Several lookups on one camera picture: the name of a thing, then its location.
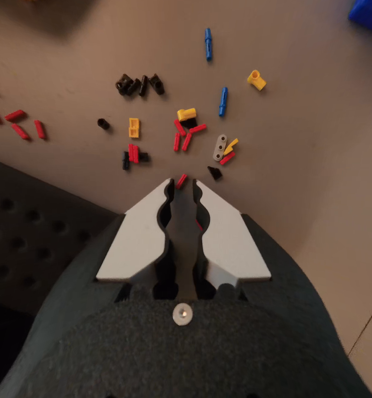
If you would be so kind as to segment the grey desk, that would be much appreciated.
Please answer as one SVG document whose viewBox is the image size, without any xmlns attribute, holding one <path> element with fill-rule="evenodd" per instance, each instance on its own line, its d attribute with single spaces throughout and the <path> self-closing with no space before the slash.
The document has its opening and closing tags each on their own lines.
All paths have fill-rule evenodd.
<svg viewBox="0 0 372 398">
<path fill-rule="evenodd" d="M 190 181 L 203 181 L 303 269 L 372 391 L 372 32 L 348 20 L 353 3 L 0 1 L 0 116 L 23 110 L 32 137 L 2 123 L 0 162 L 117 213 L 187 174 L 169 225 L 182 297 L 195 296 Z M 254 70 L 261 91 L 247 82 Z M 166 94 L 148 84 L 144 97 L 121 96 L 123 74 L 157 74 Z M 190 108 L 207 128 L 174 152 L 173 122 Z M 219 135 L 239 140 L 223 166 Z M 125 171 L 129 143 L 150 160 Z"/>
</svg>

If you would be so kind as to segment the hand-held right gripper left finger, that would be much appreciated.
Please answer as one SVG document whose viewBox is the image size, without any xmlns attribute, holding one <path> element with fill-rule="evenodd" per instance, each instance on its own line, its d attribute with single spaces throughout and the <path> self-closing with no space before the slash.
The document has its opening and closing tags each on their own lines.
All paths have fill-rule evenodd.
<svg viewBox="0 0 372 398">
<path fill-rule="evenodd" d="M 173 199 L 174 180 L 168 178 L 125 212 L 96 274 L 99 282 L 173 288 L 174 261 L 166 230 Z"/>
</svg>

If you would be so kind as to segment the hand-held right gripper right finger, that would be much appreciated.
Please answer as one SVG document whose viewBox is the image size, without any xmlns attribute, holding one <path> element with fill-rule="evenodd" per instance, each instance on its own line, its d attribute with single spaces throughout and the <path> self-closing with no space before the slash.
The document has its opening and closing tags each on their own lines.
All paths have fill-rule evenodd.
<svg viewBox="0 0 372 398">
<path fill-rule="evenodd" d="M 193 180 L 193 200 L 196 221 L 202 228 L 193 267 L 196 291 L 269 281 L 271 272 L 242 213 L 199 180 Z"/>
</svg>

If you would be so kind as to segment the loose small brick pieces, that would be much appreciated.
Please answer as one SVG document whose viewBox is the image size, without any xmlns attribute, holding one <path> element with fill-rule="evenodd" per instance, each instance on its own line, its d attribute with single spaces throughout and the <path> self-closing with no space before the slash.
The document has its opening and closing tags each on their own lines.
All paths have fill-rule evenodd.
<svg viewBox="0 0 372 398">
<path fill-rule="evenodd" d="M 207 62 L 211 62 L 213 58 L 213 45 L 210 28 L 207 28 L 205 30 L 204 36 L 206 54 L 205 57 Z M 266 81 L 262 78 L 258 70 L 254 70 L 253 72 L 251 72 L 247 79 L 247 82 L 250 85 L 255 86 L 259 91 L 261 91 L 266 85 Z M 138 78 L 132 79 L 131 77 L 129 77 L 129 75 L 123 74 L 119 81 L 115 83 L 115 87 L 121 96 L 135 97 L 134 93 L 138 91 L 138 95 L 140 97 L 144 97 L 146 95 L 148 84 L 151 85 L 154 92 L 156 92 L 159 96 L 163 96 L 166 94 L 162 79 L 157 74 L 154 74 L 151 77 L 143 75 L 141 80 Z M 225 116 L 227 99 L 228 88 L 223 87 L 218 111 L 219 117 Z M 23 140 L 30 141 L 31 137 L 29 136 L 29 134 L 19 124 L 14 123 L 19 119 L 21 120 L 27 118 L 27 116 L 28 115 L 26 112 L 19 109 L 6 115 L 4 119 L 11 123 L 11 128 L 19 135 L 19 137 L 21 137 Z M 174 152 L 179 151 L 182 139 L 183 144 L 181 147 L 181 151 L 186 152 L 188 150 L 193 134 L 204 131 L 207 128 L 207 125 L 205 123 L 198 124 L 196 121 L 196 117 L 197 112 L 195 108 L 180 109 L 177 111 L 176 119 L 173 122 L 177 129 L 173 143 Z M 44 127 L 44 124 L 40 120 L 34 120 L 33 122 L 38 137 L 40 139 L 47 140 L 48 137 L 46 135 L 46 129 Z M 99 118 L 97 120 L 97 125 L 105 131 L 111 129 L 109 122 L 104 118 Z M 129 138 L 133 140 L 140 138 L 139 118 L 129 118 Z M 224 134 L 219 135 L 213 152 L 213 160 L 219 162 L 219 164 L 222 166 L 225 165 L 227 162 L 233 159 L 233 157 L 235 157 L 236 152 L 234 151 L 234 146 L 238 142 L 239 140 L 236 138 L 232 142 L 227 143 L 227 136 Z M 139 164 L 141 162 L 149 162 L 149 160 L 149 153 L 140 152 L 138 145 L 134 143 L 129 143 L 128 150 L 125 150 L 122 154 L 122 169 L 128 171 L 131 163 Z M 219 168 L 212 166 L 208 166 L 207 168 L 214 180 L 218 180 L 222 177 L 222 173 Z"/>
</svg>

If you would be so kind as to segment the blue plastic bin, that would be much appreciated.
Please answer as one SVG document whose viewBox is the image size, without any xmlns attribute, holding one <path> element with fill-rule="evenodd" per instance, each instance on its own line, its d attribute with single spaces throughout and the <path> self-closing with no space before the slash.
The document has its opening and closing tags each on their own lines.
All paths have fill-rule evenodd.
<svg viewBox="0 0 372 398">
<path fill-rule="evenodd" d="M 372 0 L 355 1 L 348 19 L 372 30 Z"/>
</svg>

